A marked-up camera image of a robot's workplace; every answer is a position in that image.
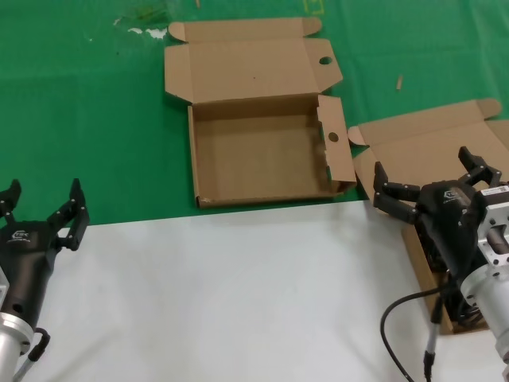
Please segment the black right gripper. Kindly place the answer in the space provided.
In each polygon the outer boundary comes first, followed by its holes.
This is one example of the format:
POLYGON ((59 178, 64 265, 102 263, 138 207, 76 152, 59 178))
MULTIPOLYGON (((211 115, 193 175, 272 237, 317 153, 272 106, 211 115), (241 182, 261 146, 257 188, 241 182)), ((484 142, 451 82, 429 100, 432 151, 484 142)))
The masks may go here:
POLYGON ((459 149, 458 158, 466 171, 459 181, 433 182, 422 189, 390 182, 382 163, 376 162, 373 205, 407 224, 418 219, 415 228, 431 270, 449 271, 453 278, 465 279, 485 261, 474 248, 474 227, 465 223, 462 216, 476 193, 473 186, 481 181, 489 187, 501 186, 502 173, 466 146, 459 149), (408 202, 417 202, 417 208, 408 202))

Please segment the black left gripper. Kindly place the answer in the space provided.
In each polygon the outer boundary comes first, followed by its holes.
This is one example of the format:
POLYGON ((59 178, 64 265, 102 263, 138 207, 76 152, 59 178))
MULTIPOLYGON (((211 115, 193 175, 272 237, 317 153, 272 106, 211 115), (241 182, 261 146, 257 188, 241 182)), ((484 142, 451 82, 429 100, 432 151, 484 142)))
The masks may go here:
POLYGON ((1 311, 20 319, 38 319, 56 254, 77 251, 90 223, 80 180, 72 182, 68 201, 45 221, 18 221, 13 212, 21 184, 13 179, 1 191, 1 269, 9 282, 1 311))

